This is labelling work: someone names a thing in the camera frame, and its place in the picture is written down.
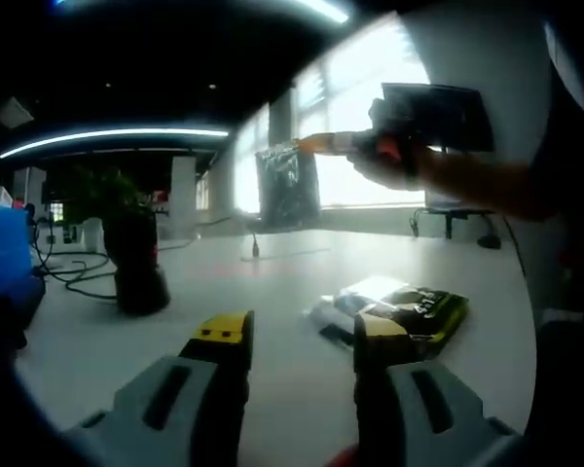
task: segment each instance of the ceiling light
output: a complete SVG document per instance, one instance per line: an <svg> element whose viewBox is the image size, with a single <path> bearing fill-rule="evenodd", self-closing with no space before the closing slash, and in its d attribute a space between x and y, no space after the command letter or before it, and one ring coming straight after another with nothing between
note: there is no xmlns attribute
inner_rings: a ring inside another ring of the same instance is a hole
<svg viewBox="0 0 584 467"><path fill-rule="evenodd" d="M67 134L56 138L43 139L34 143L24 144L11 151L0 155L0 159L7 158L13 154L21 153L29 149L47 146L49 144L60 143L62 141L72 141L74 139L98 138L102 136L132 134L183 134L195 136L211 136L215 138L224 138L228 135L227 131L215 131L211 129L186 129L186 128L131 128L131 129L106 129L103 131L89 131L87 133Z"/></svg>
<svg viewBox="0 0 584 467"><path fill-rule="evenodd" d="M330 3L324 0L296 0L303 5L306 5L319 13L322 13L326 17L332 19L334 22L343 23L348 21L348 15Z"/></svg>

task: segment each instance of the blue bin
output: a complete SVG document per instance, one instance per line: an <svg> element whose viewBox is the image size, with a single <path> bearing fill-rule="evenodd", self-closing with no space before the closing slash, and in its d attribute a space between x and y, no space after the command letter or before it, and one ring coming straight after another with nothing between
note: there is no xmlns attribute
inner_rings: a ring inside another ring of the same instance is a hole
<svg viewBox="0 0 584 467"><path fill-rule="evenodd" d="M31 269L26 211L0 206L0 293Z"/></svg>

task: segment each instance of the window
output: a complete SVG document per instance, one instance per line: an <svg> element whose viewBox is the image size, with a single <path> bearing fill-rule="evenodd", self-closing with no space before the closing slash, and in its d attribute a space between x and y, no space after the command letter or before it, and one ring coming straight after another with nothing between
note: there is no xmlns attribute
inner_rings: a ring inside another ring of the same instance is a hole
<svg viewBox="0 0 584 467"><path fill-rule="evenodd" d="M269 147L269 107L262 107L238 132L234 148L234 206L260 212L260 189L255 153Z"/></svg>
<svg viewBox="0 0 584 467"><path fill-rule="evenodd" d="M50 203L50 213L52 214L53 222L62 222L64 220L62 202Z"/></svg>
<svg viewBox="0 0 584 467"><path fill-rule="evenodd" d="M381 83L428 83L394 14L347 39L297 78L296 136L369 128L368 110L374 98L383 96ZM322 207L424 203L424 192L389 190L365 179L344 157L316 155L316 169Z"/></svg>
<svg viewBox="0 0 584 467"><path fill-rule="evenodd" d="M197 182L197 209L206 210L209 208L209 188L207 183L207 173Z"/></svg>

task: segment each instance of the table surface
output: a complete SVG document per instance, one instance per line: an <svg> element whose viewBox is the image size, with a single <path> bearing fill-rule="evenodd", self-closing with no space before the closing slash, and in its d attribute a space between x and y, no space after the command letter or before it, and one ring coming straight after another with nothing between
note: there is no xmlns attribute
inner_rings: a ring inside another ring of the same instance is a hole
<svg viewBox="0 0 584 467"><path fill-rule="evenodd" d="M145 318L122 316L114 304L70 293L52 279L17 360L22 379L66 429L110 408L117 389L176 354L202 321L255 309L239 465L321 465L357 439L354 374L351 352L321 338L302 310L321 295L387 274L469 298L471 313L439 359L478 393L486 416L524 431L536 351L511 243L486 250L445 239L307 231L263 235L260 249L261 261L244 261L251 239L225 237L161 252L171 303ZM108 277L78 285L113 293Z"/></svg>

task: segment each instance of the white table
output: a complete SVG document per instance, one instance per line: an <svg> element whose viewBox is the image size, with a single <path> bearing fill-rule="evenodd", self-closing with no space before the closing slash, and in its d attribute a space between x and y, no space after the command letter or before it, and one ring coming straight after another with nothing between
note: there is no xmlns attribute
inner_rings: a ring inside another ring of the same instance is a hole
<svg viewBox="0 0 584 467"><path fill-rule="evenodd" d="M471 314L440 360L475 390L485 415L518 431L529 418L535 339L513 246L499 251L445 239L310 231L251 239L202 239L160 254L168 309L145 318L67 292L51 281L17 360L30 391L58 428L110 408L114 392L165 354L176 354L205 319L256 310L251 396L239 447L243 466L322 465L356 441L351 355L321 338L301 311L372 274L470 299ZM112 293L112 280L79 284Z"/></svg>

